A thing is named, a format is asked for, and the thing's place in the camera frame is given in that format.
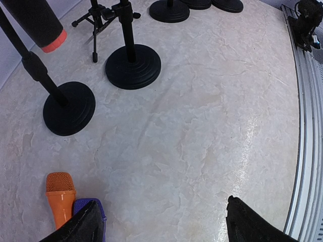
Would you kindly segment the purple toy microphone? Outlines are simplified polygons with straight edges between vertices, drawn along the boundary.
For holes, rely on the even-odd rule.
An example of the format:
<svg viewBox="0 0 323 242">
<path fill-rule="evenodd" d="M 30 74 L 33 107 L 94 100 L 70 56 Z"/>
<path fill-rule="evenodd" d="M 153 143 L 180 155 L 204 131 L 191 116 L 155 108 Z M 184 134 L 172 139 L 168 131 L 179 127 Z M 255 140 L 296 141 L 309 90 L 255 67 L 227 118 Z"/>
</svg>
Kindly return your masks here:
<svg viewBox="0 0 323 242">
<path fill-rule="evenodd" d="M 96 212 L 94 216 L 84 220 L 81 226 L 81 234 L 85 236 L 85 239 L 81 241 L 106 241 L 106 221 L 101 201 L 98 198 L 81 198 L 77 199 L 73 205 L 73 216 L 77 215 L 88 203 L 96 203 Z"/>
</svg>

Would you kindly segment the short black microphone stand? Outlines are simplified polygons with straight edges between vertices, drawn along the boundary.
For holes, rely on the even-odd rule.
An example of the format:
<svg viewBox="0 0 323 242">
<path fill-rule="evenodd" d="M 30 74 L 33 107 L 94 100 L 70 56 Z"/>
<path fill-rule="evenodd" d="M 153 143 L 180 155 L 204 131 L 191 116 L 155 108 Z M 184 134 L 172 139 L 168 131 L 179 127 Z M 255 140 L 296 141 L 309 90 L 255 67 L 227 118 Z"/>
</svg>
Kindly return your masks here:
<svg viewBox="0 0 323 242">
<path fill-rule="evenodd" d="M 206 10 L 211 7 L 211 0 L 181 0 L 189 9 Z"/>
</svg>

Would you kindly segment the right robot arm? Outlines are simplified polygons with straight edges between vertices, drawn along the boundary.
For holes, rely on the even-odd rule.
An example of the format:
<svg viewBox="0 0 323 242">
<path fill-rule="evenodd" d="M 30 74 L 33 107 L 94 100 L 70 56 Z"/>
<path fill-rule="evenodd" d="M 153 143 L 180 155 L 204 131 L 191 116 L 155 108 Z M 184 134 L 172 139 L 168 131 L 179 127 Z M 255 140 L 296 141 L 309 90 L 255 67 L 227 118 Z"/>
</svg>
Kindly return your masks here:
<svg viewBox="0 0 323 242">
<path fill-rule="evenodd" d="M 295 39 L 300 48 L 312 52 L 312 47 L 320 49 L 320 42 L 313 33 L 322 21 L 322 2 L 299 1 L 295 4 L 298 17 L 293 26 Z"/>
</svg>

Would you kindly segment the black tripod microphone stand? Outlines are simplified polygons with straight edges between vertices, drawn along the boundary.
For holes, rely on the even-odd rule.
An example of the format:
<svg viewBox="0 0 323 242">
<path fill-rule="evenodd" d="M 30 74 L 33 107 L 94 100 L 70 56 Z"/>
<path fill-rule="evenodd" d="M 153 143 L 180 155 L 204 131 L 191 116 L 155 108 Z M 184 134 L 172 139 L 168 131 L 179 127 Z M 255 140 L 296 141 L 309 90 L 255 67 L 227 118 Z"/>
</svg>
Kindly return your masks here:
<svg viewBox="0 0 323 242">
<path fill-rule="evenodd" d="M 102 32 L 116 17 L 113 17 L 103 23 L 103 17 L 101 15 L 101 11 L 105 9 L 105 6 L 98 4 L 97 0 L 91 0 L 91 8 L 88 10 L 88 13 L 83 15 L 76 21 L 72 22 L 73 27 L 77 27 L 79 23 L 86 20 L 93 25 L 93 53 L 92 53 L 92 61 L 97 63 L 98 56 L 97 56 L 97 48 L 96 48 L 96 37 L 98 33 Z"/>
</svg>

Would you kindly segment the orange toy microphone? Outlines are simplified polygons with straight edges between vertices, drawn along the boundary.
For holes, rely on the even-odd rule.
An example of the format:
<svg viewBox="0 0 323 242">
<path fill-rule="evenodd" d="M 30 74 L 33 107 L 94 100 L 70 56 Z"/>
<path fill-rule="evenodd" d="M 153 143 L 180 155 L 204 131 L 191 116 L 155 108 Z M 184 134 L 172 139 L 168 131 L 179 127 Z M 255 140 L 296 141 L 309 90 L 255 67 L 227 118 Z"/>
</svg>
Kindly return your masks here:
<svg viewBox="0 0 323 242">
<path fill-rule="evenodd" d="M 46 178 L 46 193 L 52 210 L 56 230 L 73 216 L 76 189 L 72 177 L 67 172 L 52 172 Z"/>
</svg>

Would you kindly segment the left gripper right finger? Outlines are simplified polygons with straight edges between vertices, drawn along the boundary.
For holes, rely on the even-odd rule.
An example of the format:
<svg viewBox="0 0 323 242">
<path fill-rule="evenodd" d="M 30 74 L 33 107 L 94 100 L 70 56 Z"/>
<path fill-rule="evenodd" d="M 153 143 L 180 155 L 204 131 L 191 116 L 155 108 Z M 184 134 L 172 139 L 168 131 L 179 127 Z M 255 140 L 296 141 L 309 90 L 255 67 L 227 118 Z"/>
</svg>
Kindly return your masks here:
<svg viewBox="0 0 323 242">
<path fill-rule="evenodd" d="M 227 205 L 229 241 L 295 241 L 252 210 L 240 198 L 229 196 Z"/>
</svg>

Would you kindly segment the black wireless microphone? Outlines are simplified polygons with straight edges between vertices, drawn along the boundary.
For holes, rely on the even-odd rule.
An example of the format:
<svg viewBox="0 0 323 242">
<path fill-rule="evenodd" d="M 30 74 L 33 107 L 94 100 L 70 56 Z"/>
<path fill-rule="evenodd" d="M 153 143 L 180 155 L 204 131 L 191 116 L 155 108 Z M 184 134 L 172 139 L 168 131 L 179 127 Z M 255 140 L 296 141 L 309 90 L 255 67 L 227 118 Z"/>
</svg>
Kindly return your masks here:
<svg viewBox="0 0 323 242">
<path fill-rule="evenodd" d="M 8 0 L 1 3 L 43 52 L 53 52 L 66 40 L 67 32 L 47 1 Z"/>
</svg>

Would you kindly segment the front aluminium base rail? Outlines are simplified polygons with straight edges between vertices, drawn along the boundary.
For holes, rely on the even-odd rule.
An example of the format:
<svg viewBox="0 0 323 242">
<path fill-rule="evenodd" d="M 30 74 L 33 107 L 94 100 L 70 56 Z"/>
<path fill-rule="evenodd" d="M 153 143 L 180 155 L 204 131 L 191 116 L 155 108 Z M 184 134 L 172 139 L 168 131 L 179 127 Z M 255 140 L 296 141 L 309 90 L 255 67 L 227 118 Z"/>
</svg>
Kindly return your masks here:
<svg viewBox="0 0 323 242">
<path fill-rule="evenodd" d="M 284 233 L 322 241 L 322 63 L 292 44 L 299 98 L 298 158 Z"/>
</svg>

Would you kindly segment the black stand under pink microphone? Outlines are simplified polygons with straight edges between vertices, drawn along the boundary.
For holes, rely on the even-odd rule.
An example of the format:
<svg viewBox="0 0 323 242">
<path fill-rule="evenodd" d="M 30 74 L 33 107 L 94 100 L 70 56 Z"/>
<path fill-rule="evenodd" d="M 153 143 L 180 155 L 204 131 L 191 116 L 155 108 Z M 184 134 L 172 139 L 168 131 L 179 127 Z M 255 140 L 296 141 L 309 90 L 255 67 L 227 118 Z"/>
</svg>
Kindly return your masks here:
<svg viewBox="0 0 323 242">
<path fill-rule="evenodd" d="M 161 72 L 161 60 L 156 51 L 146 45 L 135 44 L 133 37 L 133 10 L 129 1 L 120 1 L 111 9 L 102 11 L 109 20 L 119 18 L 125 45 L 115 50 L 106 60 L 107 79 L 125 90 L 144 88 L 154 82 Z"/>
</svg>

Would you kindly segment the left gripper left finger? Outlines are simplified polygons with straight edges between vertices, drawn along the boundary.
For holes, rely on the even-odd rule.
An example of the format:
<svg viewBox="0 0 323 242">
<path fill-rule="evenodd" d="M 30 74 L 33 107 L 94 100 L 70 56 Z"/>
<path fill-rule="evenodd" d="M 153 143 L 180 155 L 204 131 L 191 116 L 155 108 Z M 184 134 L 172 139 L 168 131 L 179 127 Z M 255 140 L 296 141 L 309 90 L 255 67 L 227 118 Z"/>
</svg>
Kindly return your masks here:
<svg viewBox="0 0 323 242">
<path fill-rule="evenodd" d="M 79 213 L 67 221 L 61 228 L 48 235 L 42 241 L 81 241 L 85 236 L 81 234 L 81 226 L 87 218 L 94 216 L 96 212 L 96 203 L 88 203 Z"/>
</svg>

